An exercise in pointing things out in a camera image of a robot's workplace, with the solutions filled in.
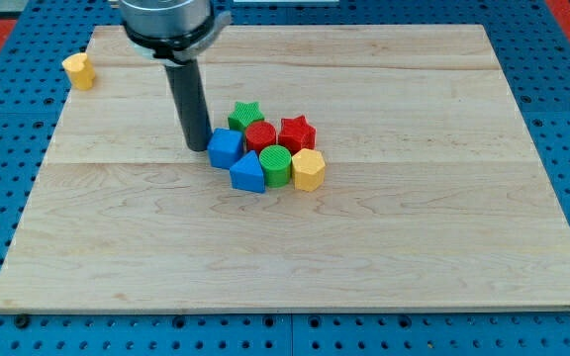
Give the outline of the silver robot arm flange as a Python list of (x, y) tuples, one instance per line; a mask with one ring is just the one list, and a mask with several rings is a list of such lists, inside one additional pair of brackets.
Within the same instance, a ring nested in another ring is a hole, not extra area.
[(135, 50), (168, 66), (197, 58), (233, 21), (211, 0), (118, 0), (117, 7)]

